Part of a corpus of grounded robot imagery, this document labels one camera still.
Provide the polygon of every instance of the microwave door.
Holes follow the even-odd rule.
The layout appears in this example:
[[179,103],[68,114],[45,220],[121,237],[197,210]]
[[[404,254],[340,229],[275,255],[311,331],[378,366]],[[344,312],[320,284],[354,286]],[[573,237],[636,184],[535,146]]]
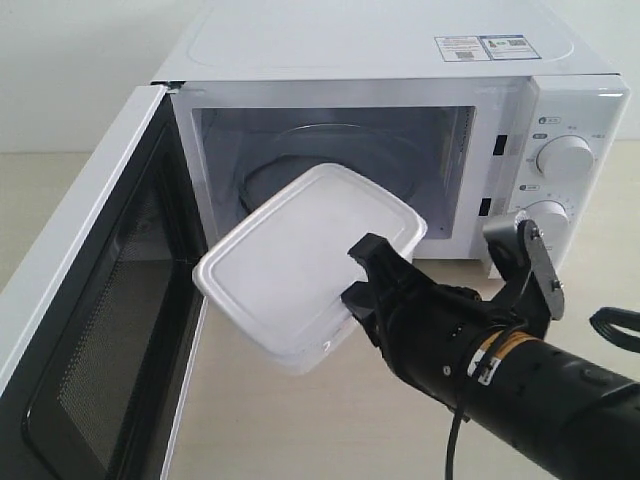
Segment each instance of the microwave door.
[[158,478],[206,251],[166,88],[137,88],[0,297],[0,471]]

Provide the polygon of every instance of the beige tabletop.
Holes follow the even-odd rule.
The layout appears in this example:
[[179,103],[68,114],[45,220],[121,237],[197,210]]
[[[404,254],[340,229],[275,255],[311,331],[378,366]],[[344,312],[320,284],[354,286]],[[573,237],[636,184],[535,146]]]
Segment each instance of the beige tabletop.
[[[0,288],[86,156],[0,157]],[[640,310],[640,143],[617,143],[560,272],[565,318],[548,340],[634,378],[640,356],[609,345],[587,319],[603,305]],[[436,280],[490,296],[476,262],[419,262]],[[302,377],[210,308],[172,462],[178,479],[443,478],[451,414],[394,378],[362,331]],[[464,425],[457,479],[547,479],[477,425]]]

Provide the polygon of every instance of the power knob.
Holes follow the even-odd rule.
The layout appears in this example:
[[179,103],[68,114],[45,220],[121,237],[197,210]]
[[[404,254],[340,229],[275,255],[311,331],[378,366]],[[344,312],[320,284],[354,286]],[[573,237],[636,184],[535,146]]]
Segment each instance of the power knob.
[[569,226],[567,212],[558,202],[545,200],[529,205],[525,210],[529,214],[529,218],[540,227],[540,231],[544,234],[544,239],[547,242],[552,242],[562,237],[562,234]]
[[551,181],[576,180],[591,171],[595,158],[589,144],[568,135],[547,143],[538,154],[540,173]]

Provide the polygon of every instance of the white microwave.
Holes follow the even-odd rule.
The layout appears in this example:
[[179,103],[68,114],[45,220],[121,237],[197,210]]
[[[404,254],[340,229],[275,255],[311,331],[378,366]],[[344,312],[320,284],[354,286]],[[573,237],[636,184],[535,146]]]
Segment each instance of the white microwave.
[[166,476],[206,309],[190,268],[307,168],[412,205],[418,258],[486,259],[486,219],[526,209],[559,266],[629,97],[534,0],[216,0],[151,83],[0,296],[12,478]]

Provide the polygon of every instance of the container lid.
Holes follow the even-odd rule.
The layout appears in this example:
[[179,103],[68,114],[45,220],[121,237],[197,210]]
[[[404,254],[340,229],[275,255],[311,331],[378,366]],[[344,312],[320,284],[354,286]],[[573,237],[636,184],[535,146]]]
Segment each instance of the container lid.
[[425,221],[375,183],[316,166],[248,216],[200,261],[198,288],[271,356],[304,356],[350,320],[340,300],[364,272],[347,252],[366,233],[405,258]]

